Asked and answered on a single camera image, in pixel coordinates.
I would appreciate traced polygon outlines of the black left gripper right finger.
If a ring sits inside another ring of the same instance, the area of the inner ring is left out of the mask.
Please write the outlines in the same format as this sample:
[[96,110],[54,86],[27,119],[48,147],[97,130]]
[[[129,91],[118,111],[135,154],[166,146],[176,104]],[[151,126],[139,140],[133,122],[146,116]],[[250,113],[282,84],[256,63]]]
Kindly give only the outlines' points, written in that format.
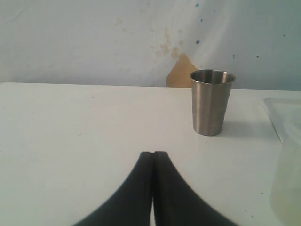
[[190,188],[166,152],[154,153],[152,189],[157,226],[233,225]]

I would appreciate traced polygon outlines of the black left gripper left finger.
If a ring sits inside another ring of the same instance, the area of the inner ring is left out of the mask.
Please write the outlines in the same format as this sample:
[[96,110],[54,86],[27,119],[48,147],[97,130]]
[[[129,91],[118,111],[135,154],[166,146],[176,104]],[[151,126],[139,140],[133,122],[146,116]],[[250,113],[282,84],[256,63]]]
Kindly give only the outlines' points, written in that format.
[[141,152],[117,191],[77,226],[149,226],[152,208],[154,154]]

